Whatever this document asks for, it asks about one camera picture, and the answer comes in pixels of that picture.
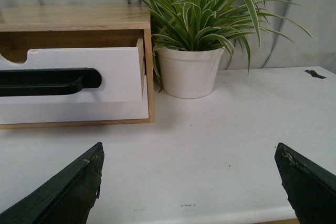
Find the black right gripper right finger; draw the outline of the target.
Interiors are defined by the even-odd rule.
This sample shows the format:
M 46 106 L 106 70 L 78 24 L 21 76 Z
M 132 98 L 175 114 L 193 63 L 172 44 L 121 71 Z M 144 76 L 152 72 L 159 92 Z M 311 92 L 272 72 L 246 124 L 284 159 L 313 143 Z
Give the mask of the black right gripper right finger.
M 275 152 L 288 201 L 300 223 L 335 223 L 335 175 L 284 143 Z

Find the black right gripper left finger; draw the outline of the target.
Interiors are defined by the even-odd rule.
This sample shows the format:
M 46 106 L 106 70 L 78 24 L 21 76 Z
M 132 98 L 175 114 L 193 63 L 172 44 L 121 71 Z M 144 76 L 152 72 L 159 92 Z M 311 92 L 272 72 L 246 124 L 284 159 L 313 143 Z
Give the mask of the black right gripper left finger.
M 104 150 L 98 142 L 1 213 L 1 223 L 86 223 L 100 196 Z

